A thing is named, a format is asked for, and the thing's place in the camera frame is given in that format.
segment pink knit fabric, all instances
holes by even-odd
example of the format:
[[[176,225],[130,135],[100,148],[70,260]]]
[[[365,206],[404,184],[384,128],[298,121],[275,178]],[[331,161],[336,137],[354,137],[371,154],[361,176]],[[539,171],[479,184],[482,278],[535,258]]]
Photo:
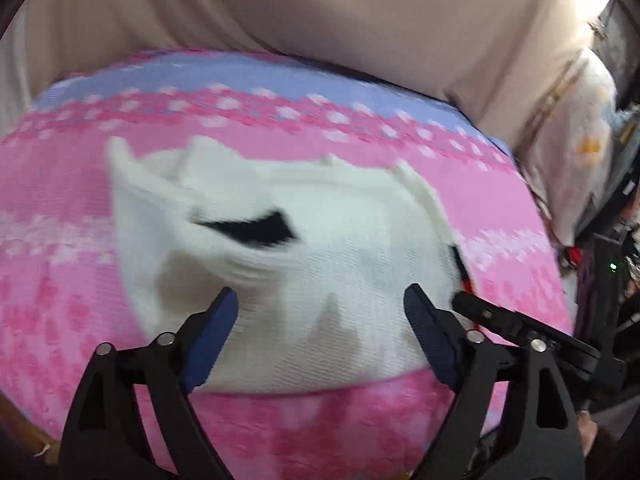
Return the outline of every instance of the pink knit fabric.
[[[0,387],[54,437],[95,346],[148,343],[118,276],[106,141],[125,137],[140,156],[185,146],[196,134],[248,158],[335,153],[379,167],[406,160],[438,191],[477,293],[570,328],[536,208],[514,165],[489,142],[321,96],[293,101],[223,86],[88,96],[28,113],[0,144]],[[503,395],[488,424],[498,420]],[[154,453],[167,465],[143,388],[139,397]],[[450,399],[428,369],[304,396],[191,396],[239,480],[390,478],[417,464]]]

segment white cloth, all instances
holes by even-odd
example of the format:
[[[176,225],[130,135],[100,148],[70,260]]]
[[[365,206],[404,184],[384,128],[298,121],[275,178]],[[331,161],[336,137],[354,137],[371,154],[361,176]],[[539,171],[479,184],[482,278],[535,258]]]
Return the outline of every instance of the white cloth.
[[[404,290],[417,282],[450,308],[460,278],[440,202],[406,163],[252,161],[207,137],[139,160],[112,139],[108,158],[124,285],[146,335],[177,330],[223,285],[238,292],[204,389],[315,391],[426,364]],[[194,223],[275,208],[297,241],[247,247]]]

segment red object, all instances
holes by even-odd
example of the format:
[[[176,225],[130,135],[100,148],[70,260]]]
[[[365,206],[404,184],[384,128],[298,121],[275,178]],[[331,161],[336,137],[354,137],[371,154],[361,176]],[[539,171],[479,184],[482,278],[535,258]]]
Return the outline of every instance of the red object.
[[[462,280],[462,288],[469,294],[474,294],[474,286],[471,284],[471,280]]]
[[[580,249],[577,247],[569,247],[566,252],[569,255],[569,261],[571,261],[575,267],[582,263],[582,251]]]

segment beige curtain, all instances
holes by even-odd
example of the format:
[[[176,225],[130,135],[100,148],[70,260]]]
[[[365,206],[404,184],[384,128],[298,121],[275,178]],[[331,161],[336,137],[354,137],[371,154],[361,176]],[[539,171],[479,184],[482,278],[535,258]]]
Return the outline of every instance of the beige curtain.
[[[34,94],[143,48],[268,50],[449,100],[510,146],[585,42],[574,0],[28,0]]]
[[[0,38],[0,139],[15,126],[31,105],[24,41],[23,7]]]

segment black metal frame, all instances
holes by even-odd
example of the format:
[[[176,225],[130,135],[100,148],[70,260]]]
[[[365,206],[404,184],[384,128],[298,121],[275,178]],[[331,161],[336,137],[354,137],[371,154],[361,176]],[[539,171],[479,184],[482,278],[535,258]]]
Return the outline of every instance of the black metal frame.
[[[584,479],[575,413],[592,399],[615,394],[625,373],[612,354],[618,318],[612,271],[620,264],[620,245],[596,237],[591,252],[580,271],[582,287],[590,290],[580,299],[580,310],[588,311],[581,313],[578,327],[583,340],[468,292],[457,293],[452,300],[457,314],[513,346],[498,344],[479,330],[464,330],[452,312],[436,309],[417,284],[407,288],[406,317],[436,377],[456,394],[412,480]],[[232,480],[188,399],[209,375],[235,321],[220,316],[229,306],[237,312],[238,298],[225,288],[177,334],[163,333],[150,345],[129,350],[98,346],[66,421],[62,480]],[[469,471],[495,383],[501,381],[509,387],[494,452]],[[148,386],[178,475],[154,462],[135,384]]]

